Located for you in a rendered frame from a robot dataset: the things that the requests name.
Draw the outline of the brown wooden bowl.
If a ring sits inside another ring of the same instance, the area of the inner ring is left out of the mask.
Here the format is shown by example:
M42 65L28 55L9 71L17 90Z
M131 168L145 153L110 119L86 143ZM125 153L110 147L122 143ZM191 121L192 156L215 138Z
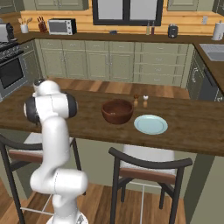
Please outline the brown wooden bowl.
M134 107L130 101L114 99L106 101L101 105L103 118L112 124L124 124L133 115Z

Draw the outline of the light blue plate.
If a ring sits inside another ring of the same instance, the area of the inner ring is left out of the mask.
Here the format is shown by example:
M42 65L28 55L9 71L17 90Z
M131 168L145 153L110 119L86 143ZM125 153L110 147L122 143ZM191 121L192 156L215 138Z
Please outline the light blue plate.
M167 131L167 121L157 115L140 115L134 121L135 128L148 135L159 135Z

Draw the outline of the green base cabinet run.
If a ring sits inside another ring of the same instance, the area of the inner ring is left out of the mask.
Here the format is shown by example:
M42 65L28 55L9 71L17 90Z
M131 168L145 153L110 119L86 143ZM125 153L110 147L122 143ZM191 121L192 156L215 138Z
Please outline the green base cabinet run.
M44 76L185 87L189 44L38 39Z

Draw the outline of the dark-framed bar stool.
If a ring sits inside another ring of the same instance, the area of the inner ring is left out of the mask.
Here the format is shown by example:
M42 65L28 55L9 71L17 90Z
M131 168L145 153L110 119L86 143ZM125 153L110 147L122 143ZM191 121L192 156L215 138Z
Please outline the dark-framed bar stool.
M66 146L64 150L59 143L54 143L51 138L46 139L40 133L31 133L24 143L13 142L0 134L0 151L20 224L25 224L25 218L12 173L29 163L42 163L46 175L68 161L71 146L73 146L75 161L80 171L81 162L76 140L72 137L66 137L63 143Z
M157 182L161 186L159 208L164 205L165 193L172 198L169 224L174 224L179 204L179 195L184 170L191 166L190 158L172 161L172 150L125 145L123 152L111 147L108 151L114 158L110 224L116 221L117 192L122 189L121 202L124 202L126 185L133 179Z

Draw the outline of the green side cabinet run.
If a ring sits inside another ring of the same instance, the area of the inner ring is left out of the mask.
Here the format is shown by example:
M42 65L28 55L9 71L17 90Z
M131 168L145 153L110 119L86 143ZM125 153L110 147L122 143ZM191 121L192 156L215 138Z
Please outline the green side cabinet run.
M194 50L186 88L191 100L197 100L204 79L205 64L197 50Z

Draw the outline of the black dishwasher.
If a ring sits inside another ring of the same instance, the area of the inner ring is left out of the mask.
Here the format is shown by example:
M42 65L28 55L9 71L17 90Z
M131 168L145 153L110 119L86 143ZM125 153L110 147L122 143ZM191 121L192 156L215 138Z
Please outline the black dishwasher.
M210 71L205 67L202 73L202 81L200 85L199 97L200 101L210 101L213 102L218 91L218 86L210 73Z

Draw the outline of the dark grey kettle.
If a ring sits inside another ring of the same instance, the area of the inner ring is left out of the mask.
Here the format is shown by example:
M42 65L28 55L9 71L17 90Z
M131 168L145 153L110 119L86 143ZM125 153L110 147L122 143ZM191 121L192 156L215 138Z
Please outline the dark grey kettle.
M168 37L174 39L178 36L179 28L176 24L169 24Z

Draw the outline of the dark framed window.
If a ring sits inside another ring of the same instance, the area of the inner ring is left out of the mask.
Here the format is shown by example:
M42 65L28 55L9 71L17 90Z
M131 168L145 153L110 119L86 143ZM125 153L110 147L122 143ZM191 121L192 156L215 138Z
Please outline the dark framed window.
M94 25L160 26L164 0L92 0Z

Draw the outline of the stainless steel range oven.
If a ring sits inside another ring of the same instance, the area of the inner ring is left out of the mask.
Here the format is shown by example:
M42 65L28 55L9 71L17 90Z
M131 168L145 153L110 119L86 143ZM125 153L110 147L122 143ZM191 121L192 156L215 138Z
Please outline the stainless steel range oven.
M0 102L28 80L19 43L0 43Z

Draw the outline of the knife block with knives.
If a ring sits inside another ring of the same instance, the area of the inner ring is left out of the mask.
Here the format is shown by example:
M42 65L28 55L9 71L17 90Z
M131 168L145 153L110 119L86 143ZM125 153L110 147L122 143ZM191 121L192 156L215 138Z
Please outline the knife block with knives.
M38 28L41 32L47 32L46 23L42 17L38 17Z

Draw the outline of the steel sink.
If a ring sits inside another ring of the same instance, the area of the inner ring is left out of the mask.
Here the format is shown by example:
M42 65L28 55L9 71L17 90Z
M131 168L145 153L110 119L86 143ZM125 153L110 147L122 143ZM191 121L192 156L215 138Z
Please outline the steel sink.
M200 47L211 61L224 61L224 45L200 44Z

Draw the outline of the white utensil pot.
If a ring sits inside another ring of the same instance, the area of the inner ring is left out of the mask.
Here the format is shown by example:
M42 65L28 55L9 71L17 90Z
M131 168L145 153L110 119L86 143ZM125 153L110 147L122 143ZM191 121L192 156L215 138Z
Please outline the white utensil pot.
M20 23L20 29L22 33L28 33L29 29L28 29L28 24L32 21L32 18L29 17L28 19L22 19L19 18L18 22Z

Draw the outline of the grey coffee machine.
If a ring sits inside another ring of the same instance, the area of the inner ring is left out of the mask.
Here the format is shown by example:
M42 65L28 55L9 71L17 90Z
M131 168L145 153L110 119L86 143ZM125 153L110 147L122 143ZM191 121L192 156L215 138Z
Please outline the grey coffee machine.
M11 42L13 39L13 26L10 23L0 23L0 42Z

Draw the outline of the white paper towel roll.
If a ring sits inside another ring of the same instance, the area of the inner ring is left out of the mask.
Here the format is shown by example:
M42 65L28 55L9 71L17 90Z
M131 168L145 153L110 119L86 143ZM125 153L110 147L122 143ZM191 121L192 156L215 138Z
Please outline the white paper towel roll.
M224 23L220 21L215 24L212 40L222 40L224 36Z

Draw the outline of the green wall cabinets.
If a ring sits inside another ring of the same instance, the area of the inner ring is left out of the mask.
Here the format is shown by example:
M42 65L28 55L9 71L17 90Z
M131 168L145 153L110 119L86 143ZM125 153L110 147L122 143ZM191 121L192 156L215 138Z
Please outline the green wall cabinets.
M85 11L88 0L23 0L27 11Z

